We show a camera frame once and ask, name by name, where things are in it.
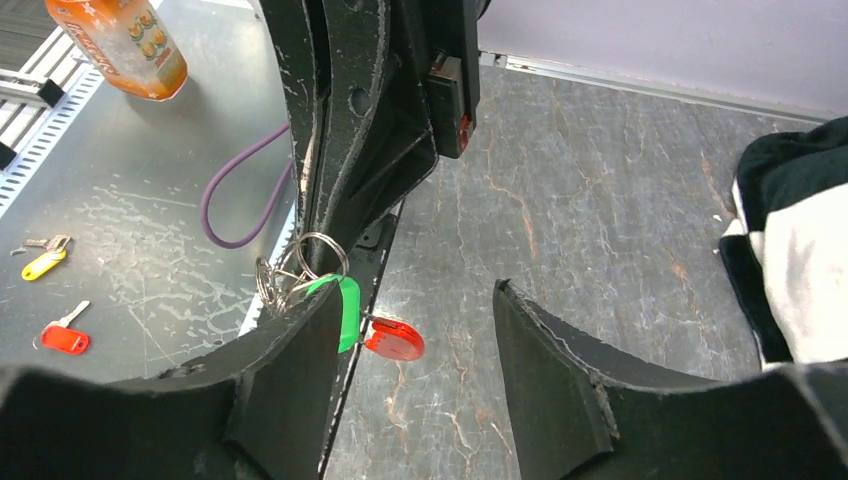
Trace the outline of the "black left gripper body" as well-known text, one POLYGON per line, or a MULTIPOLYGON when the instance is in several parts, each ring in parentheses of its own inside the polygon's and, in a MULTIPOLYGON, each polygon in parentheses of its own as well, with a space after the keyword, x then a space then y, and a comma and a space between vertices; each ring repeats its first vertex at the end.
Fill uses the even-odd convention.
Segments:
POLYGON ((423 47, 417 73, 429 128, 415 152, 427 159, 456 159, 466 150, 477 123, 481 3, 415 1, 413 5, 415 36, 423 47))

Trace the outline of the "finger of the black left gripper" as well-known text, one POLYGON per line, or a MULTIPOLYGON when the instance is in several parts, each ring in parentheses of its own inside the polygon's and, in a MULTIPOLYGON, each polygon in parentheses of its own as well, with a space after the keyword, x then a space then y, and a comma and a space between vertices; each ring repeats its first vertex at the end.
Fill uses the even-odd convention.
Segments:
POLYGON ((324 145, 331 60, 322 1, 260 3, 276 51, 287 105, 297 182, 296 231, 314 228, 316 182, 324 145))
POLYGON ((434 167, 418 1, 327 1, 330 90, 311 172, 311 229, 350 251, 434 167))

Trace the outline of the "green tagged key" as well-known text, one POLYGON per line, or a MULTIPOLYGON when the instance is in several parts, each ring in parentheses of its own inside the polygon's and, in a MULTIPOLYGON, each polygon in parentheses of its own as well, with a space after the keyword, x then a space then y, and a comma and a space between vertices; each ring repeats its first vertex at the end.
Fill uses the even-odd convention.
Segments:
POLYGON ((351 277, 339 274, 327 274, 307 283, 305 294, 310 295, 326 283, 336 281, 342 296, 342 312, 340 320, 339 354, 350 350, 360 339, 360 301, 361 289, 351 277))

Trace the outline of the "yellow tagged key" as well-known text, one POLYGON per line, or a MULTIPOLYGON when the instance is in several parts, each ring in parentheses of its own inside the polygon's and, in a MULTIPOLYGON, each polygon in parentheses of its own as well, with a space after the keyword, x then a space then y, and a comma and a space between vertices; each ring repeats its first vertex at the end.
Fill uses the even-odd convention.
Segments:
POLYGON ((51 238, 25 240, 22 243, 23 247, 41 248, 44 252, 23 267, 21 278, 32 282, 49 272, 66 258, 67 247, 71 241, 72 237, 65 234, 51 238))

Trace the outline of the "orange labelled bottle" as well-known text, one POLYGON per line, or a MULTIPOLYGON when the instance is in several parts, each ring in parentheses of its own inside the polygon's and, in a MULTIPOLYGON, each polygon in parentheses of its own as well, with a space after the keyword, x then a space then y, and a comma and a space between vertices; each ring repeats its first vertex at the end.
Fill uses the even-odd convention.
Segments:
POLYGON ((187 63, 151 2, 48 1, 46 8, 105 80, 119 90, 165 101, 187 80, 187 63))

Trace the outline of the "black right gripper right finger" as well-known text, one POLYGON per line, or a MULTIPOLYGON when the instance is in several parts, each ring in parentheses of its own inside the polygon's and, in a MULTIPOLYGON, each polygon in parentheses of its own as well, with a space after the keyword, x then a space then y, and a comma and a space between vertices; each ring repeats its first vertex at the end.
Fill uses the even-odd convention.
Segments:
POLYGON ((646 362, 493 290, 525 479, 843 479, 847 366, 789 364, 722 382, 646 362))

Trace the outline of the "black white checkered cloth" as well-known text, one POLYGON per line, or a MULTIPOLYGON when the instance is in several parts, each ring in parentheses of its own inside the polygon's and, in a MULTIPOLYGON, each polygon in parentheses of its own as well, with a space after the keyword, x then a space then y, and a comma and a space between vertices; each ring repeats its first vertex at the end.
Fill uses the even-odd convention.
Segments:
POLYGON ((847 120, 748 145, 719 254, 764 369, 847 358, 847 120))

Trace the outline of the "red tagged key lower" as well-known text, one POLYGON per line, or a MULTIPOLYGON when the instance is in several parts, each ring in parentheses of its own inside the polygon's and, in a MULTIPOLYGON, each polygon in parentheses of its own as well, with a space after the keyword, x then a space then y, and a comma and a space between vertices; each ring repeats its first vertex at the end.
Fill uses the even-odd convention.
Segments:
POLYGON ((71 328, 72 322, 89 306, 89 300, 81 301, 71 312, 58 320, 49 322, 32 340, 32 347, 45 347, 68 355, 81 355, 90 345, 88 334, 71 328))

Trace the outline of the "silver split keyring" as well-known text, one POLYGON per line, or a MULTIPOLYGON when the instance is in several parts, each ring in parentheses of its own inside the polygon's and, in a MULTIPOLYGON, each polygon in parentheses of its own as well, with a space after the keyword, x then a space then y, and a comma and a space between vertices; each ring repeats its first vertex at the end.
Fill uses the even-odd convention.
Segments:
POLYGON ((309 287, 334 276, 346 276, 349 269, 348 256, 338 242, 324 233, 306 232, 291 240, 277 260, 258 257, 255 262, 255 280, 265 309, 272 315, 281 315, 290 304, 298 303, 309 287), (340 261, 339 273, 319 275, 309 265, 306 251, 310 240, 323 242, 336 254, 340 261))

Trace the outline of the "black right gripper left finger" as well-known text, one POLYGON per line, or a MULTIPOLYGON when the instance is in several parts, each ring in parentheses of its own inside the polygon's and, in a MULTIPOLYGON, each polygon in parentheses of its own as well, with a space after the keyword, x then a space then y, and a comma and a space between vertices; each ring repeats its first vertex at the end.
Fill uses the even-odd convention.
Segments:
POLYGON ((5 479, 315 479, 337 374, 342 296, 159 375, 98 384, 1 371, 5 479))

